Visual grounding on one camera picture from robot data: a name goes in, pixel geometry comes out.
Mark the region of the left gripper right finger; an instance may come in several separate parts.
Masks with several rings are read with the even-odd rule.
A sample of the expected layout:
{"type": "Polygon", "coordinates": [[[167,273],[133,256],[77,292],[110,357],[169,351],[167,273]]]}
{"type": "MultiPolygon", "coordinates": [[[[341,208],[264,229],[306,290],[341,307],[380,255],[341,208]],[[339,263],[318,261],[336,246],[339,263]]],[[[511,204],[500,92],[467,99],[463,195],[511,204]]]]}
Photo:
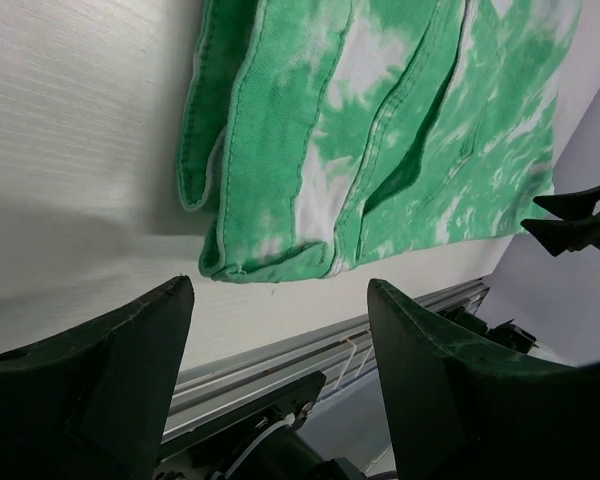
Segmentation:
{"type": "Polygon", "coordinates": [[[389,282],[368,316],[402,479],[600,479],[600,362],[494,343],[389,282]]]}

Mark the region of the aluminium rail frame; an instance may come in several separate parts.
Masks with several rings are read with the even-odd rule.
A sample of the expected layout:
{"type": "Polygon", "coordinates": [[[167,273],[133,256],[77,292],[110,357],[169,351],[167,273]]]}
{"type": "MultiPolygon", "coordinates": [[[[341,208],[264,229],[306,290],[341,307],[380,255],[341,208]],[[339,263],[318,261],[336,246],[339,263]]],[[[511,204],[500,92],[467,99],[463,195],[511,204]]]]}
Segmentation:
{"type": "Polygon", "coordinates": [[[279,410],[298,425],[311,406],[377,369],[367,313],[178,374],[159,464],[237,423],[246,407],[301,379],[323,379],[279,410]]]}

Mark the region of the green tie-dye trousers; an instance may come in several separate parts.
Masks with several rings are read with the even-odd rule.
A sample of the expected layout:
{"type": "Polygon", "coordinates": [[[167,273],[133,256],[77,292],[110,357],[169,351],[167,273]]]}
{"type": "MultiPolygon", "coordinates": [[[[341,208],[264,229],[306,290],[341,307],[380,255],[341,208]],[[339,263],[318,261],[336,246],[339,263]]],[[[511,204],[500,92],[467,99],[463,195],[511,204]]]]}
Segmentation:
{"type": "Polygon", "coordinates": [[[578,1],[207,1],[176,159],[200,273],[278,283],[506,237],[553,190],[578,1]]]}

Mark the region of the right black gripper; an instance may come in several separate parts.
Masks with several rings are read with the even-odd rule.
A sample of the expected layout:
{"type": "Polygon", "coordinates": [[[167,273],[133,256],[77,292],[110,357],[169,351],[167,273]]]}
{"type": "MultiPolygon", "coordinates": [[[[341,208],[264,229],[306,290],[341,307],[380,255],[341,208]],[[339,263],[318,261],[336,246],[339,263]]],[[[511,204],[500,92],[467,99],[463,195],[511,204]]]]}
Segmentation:
{"type": "MultiPolygon", "coordinates": [[[[536,196],[533,202],[558,218],[587,218],[600,201],[600,185],[559,195],[536,196]]],[[[600,251],[600,212],[583,220],[525,219],[522,227],[552,256],[592,246],[600,251]]]]}

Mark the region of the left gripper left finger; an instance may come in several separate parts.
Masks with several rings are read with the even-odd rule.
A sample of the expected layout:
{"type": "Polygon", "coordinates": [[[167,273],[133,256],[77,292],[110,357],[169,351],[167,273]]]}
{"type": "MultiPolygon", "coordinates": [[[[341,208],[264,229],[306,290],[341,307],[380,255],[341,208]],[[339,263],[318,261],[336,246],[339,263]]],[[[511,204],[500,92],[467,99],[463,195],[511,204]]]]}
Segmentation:
{"type": "Polygon", "coordinates": [[[189,333],[176,276],[0,354],[0,479],[149,479],[189,333]]]}

